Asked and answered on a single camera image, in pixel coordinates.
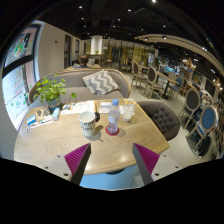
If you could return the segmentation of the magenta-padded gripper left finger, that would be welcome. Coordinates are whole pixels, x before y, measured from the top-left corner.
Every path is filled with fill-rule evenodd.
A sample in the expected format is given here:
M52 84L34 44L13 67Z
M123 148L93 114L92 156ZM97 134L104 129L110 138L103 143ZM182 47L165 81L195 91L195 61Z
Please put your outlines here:
M43 166L43 169L79 185L90 154L91 144L87 143L66 155L56 155L50 162Z

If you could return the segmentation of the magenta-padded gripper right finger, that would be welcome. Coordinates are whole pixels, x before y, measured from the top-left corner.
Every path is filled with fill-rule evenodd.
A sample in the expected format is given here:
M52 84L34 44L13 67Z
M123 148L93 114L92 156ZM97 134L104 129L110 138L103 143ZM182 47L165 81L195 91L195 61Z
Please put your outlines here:
M132 153L145 185L182 169L182 167L167 154L162 153L159 155L137 143L133 144Z

